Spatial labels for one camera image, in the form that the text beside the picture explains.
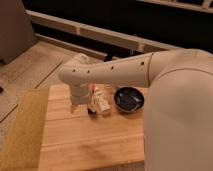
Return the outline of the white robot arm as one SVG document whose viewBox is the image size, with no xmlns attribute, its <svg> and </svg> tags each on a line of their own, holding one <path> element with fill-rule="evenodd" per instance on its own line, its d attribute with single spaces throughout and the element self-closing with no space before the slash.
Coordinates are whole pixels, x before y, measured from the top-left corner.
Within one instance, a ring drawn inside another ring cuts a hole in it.
<svg viewBox="0 0 213 171">
<path fill-rule="evenodd" d="M 144 87 L 146 171 L 213 171 L 213 54 L 200 49 L 151 52 L 90 64 L 78 54 L 59 78 L 71 101 L 89 101 L 90 83 Z"/>
</svg>

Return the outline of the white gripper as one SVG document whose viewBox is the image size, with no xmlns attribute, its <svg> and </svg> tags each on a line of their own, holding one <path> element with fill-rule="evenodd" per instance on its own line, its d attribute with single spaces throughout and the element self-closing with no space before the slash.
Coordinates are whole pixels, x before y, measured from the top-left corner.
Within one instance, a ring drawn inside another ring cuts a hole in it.
<svg viewBox="0 0 213 171">
<path fill-rule="evenodd" d="M 73 104 L 70 106 L 71 114 L 75 111 L 75 105 L 87 104 L 90 101 L 89 85 L 70 85 L 70 99 Z"/>
</svg>

